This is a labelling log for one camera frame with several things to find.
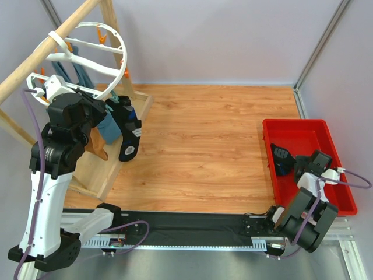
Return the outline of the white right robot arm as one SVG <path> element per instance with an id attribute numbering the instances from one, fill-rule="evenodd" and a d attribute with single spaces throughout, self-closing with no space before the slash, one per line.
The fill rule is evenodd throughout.
<path id="1" fill-rule="evenodd" d="M 66 206 L 112 208 L 102 234 L 126 237 L 122 247 L 111 245 L 117 254 L 137 245 L 249 247 L 255 236 L 315 251 L 337 208 L 296 183 L 287 205 L 275 203 L 262 131 L 267 120 L 299 122 L 289 88 L 162 85 L 152 92 L 136 156 L 120 163 L 101 196 L 70 193 Z"/>

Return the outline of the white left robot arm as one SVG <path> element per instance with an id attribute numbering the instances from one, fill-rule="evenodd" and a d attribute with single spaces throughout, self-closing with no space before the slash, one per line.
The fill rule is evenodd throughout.
<path id="1" fill-rule="evenodd" d="M 49 122 L 38 128 L 31 149 L 32 195 L 22 241 L 8 252 L 19 264 L 33 262 L 43 272 L 72 265 L 80 248 L 99 233 L 114 233 L 128 227 L 121 209 L 100 204 L 91 214 L 70 227 L 61 228 L 67 188 L 78 159 L 84 154 L 89 133 L 106 116 L 106 103 L 85 92 L 63 93 L 48 106 Z M 322 200 L 326 179 L 322 173 L 331 158 L 315 151 L 296 163 L 300 181 L 297 195 L 287 207 L 273 206 L 266 213 L 270 228 L 307 252 L 315 251 L 338 209 Z"/>

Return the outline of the teal clothes peg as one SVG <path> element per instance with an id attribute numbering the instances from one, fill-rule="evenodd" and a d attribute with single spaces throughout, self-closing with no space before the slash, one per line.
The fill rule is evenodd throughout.
<path id="1" fill-rule="evenodd" d="M 113 104 L 119 104 L 119 97 L 118 95 L 112 90 L 110 91 L 110 96 L 109 98 L 105 101 L 106 103 L 106 109 L 109 113 L 113 112 L 113 108 L 110 106 L 111 103 Z"/>

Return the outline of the white round clip hanger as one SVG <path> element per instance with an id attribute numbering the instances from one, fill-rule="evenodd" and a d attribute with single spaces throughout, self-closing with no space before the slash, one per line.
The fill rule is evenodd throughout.
<path id="1" fill-rule="evenodd" d="M 124 72 L 125 72 L 125 68 L 126 68 L 128 54 L 127 54 L 126 46 L 125 46 L 125 43 L 122 37 L 115 29 L 113 29 L 109 25 L 104 24 L 104 23 L 99 23 L 99 22 L 80 22 L 76 27 L 79 29 L 82 27 L 96 27 L 97 25 L 100 25 L 100 28 L 105 29 L 108 33 L 111 33 L 118 40 L 119 46 L 109 47 L 105 44 L 102 45 L 102 44 L 90 43 L 87 41 L 78 40 L 76 38 L 62 39 L 62 37 L 60 37 L 55 31 L 51 31 L 48 33 L 48 38 L 53 39 L 55 43 L 57 43 L 57 46 L 60 48 L 60 52 L 50 53 L 46 57 L 46 60 L 59 61 L 59 62 L 66 61 L 70 63 L 74 62 L 76 64 L 82 65 L 85 68 L 96 71 L 100 74 L 112 77 L 113 81 L 109 83 L 104 90 L 90 89 L 88 87 L 86 88 L 83 86 L 78 86 L 76 84 L 66 82 L 67 87 L 71 89 L 71 92 L 74 92 L 76 89 L 79 88 L 82 91 L 90 93 L 94 99 L 103 100 L 108 95 L 110 95 L 110 91 L 114 90 L 116 85 L 122 79 Z M 119 55 L 119 68 L 118 69 L 110 68 L 108 66 L 101 65 L 87 58 L 81 57 L 79 55 L 75 55 L 69 49 L 70 43 L 94 48 L 100 51 L 105 51 L 105 52 L 109 52 L 113 54 L 118 54 Z M 33 72 L 26 78 L 27 87 L 35 91 L 36 87 L 42 86 L 44 82 L 47 81 L 50 77 L 51 76 L 46 76 L 43 74 Z M 49 102 L 40 100 L 39 98 L 35 98 L 35 99 L 43 105 L 48 106 L 50 104 Z"/>

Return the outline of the long black patterned sock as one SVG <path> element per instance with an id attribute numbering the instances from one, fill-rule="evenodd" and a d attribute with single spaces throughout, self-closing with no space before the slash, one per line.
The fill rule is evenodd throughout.
<path id="1" fill-rule="evenodd" d="M 119 96 L 119 104 L 111 103 L 110 106 L 114 110 L 111 114 L 122 133 L 119 161 L 128 162 L 137 155 L 142 136 L 142 121 L 138 119 L 128 96 Z"/>

